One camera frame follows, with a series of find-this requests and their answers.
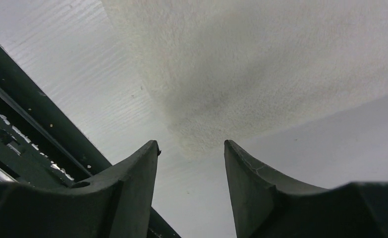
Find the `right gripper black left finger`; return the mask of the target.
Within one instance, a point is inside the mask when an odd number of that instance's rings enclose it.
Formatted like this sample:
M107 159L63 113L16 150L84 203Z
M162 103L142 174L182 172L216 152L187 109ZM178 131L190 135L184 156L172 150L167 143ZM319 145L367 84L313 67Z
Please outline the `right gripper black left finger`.
M69 188L0 182L0 238L144 238L157 173L154 140Z

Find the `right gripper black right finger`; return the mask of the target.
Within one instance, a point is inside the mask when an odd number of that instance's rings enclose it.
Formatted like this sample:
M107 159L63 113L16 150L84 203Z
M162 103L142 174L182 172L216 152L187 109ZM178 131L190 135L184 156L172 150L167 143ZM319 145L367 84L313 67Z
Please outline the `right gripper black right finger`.
M232 140L224 160L239 238L388 238L388 182L314 186L266 165Z

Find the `cream towel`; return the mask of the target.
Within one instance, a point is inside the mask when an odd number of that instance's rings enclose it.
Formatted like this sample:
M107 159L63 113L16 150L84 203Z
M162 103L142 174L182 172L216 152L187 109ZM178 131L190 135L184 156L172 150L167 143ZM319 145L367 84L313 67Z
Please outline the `cream towel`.
M105 0L182 152L388 95L388 0Z

